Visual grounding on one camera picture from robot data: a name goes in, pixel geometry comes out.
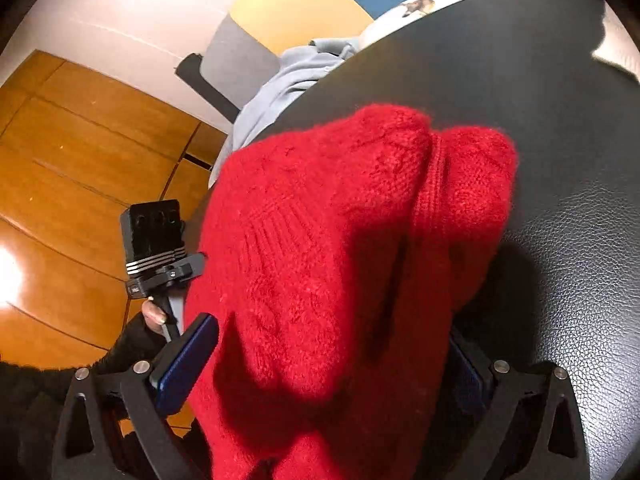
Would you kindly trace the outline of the person's left hand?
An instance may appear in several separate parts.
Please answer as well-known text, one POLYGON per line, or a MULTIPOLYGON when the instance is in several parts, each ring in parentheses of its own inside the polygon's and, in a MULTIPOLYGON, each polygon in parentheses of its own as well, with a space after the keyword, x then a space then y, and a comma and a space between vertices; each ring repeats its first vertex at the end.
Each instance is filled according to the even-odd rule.
POLYGON ((167 321, 165 312, 151 300, 145 300, 141 307, 141 313, 146 326, 152 332, 163 335, 167 321))

